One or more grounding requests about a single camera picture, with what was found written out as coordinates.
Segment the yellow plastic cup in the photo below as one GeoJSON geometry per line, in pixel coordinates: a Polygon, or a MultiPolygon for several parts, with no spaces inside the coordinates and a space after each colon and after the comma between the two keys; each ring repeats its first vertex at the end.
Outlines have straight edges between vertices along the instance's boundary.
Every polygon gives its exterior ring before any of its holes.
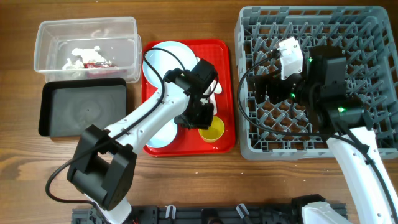
{"type": "Polygon", "coordinates": [[[207,143],[213,143],[219,140],[224,134],[225,126],[221,118],[214,116],[211,126],[208,129],[199,129],[199,135],[207,143]]]}

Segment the white plastic fork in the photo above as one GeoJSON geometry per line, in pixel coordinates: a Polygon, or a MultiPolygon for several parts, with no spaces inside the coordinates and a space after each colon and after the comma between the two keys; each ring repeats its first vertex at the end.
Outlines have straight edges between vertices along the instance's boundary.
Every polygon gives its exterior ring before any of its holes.
{"type": "Polygon", "coordinates": [[[209,96],[209,102],[213,105],[213,114],[217,114],[217,106],[216,106],[216,99],[215,99],[215,92],[216,92],[216,87],[217,87],[218,81],[213,80],[212,84],[210,85],[210,96],[209,96]]]}

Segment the small light blue bowl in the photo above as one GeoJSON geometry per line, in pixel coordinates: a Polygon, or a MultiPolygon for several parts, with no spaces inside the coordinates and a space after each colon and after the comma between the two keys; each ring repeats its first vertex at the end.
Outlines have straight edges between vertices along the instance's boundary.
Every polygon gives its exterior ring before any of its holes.
{"type": "Polygon", "coordinates": [[[171,119],[146,144],[148,147],[162,148],[168,146],[176,137],[178,126],[171,119]]]}

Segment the light blue plate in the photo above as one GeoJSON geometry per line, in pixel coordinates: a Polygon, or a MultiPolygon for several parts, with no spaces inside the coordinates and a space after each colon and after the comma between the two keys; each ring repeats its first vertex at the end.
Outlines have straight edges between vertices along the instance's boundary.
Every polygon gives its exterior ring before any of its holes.
{"type": "MultiPolygon", "coordinates": [[[[186,70],[191,70],[198,63],[193,51],[181,42],[165,41],[156,44],[154,48],[165,49],[173,53],[182,62],[186,70]]],[[[146,54],[145,58],[162,78],[169,70],[174,70],[175,68],[183,69],[173,56],[161,50],[151,50],[146,54]]],[[[146,80],[155,88],[160,88],[160,80],[146,62],[143,63],[142,69],[146,80]]]]}

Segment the red snack wrapper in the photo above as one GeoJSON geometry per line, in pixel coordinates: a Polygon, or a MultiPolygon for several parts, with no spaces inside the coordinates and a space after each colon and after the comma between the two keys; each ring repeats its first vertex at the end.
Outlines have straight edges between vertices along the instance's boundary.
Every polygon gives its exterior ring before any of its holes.
{"type": "Polygon", "coordinates": [[[112,68],[115,67],[112,63],[109,62],[96,62],[96,63],[84,63],[85,69],[94,69],[94,68],[112,68]]]}

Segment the white napkin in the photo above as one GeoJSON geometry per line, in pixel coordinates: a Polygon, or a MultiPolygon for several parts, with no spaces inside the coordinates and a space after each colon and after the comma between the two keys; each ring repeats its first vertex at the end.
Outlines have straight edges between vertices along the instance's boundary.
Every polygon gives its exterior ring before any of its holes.
{"type": "Polygon", "coordinates": [[[99,51],[100,46],[94,46],[92,49],[81,49],[75,48],[72,50],[72,55],[78,57],[75,62],[72,62],[70,58],[67,58],[66,64],[62,67],[63,70],[78,70],[84,68],[84,63],[96,63],[96,62],[109,62],[106,60],[99,51]]]}

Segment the white plastic spoon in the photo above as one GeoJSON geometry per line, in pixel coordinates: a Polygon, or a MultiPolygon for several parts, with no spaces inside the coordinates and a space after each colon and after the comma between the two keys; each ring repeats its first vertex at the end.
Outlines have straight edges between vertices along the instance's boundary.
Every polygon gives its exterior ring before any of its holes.
{"type": "MultiPolygon", "coordinates": [[[[199,58],[199,57],[196,57],[196,59],[197,59],[197,62],[199,62],[200,60],[201,60],[201,58],[199,58]]],[[[218,82],[216,85],[215,85],[215,91],[214,91],[214,93],[215,94],[220,94],[222,92],[222,87],[221,87],[221,84],[218,82]]]]}

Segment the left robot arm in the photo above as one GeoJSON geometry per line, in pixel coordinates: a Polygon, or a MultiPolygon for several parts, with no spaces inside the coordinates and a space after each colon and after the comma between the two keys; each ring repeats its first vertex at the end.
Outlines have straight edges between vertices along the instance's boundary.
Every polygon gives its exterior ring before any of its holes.
{"type": "Polygon", "coordinates": [[[214,65],[200,60],[192,70],[176,68],[136,110],[105,129],[91,125],[80,136],[67,180],[99,210],[106,223],[124,223],[132,207],[126,199],[137,155],[169,121],[183,128],[208,129],[211,103],[201,99],[217,77],[214,65]]]}

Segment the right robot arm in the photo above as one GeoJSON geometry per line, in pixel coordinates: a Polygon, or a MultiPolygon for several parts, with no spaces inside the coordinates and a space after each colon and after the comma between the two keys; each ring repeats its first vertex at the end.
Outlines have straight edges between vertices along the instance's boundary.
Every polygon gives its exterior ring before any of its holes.
{"type": "Polygon", "coordinates": [[[290,98],[304,106],[316,137],[326,142],[338,161],[362,222],[397,223],[397,194],[377,148],[373,121],[361,99],[346,94],[346,57],[339,47],[318,46],[309,50],[307,70],[299,49],[272,51],[279,72],[252,76],[248,82],[258,103],[266,97],[276,104],[290,98]]]}

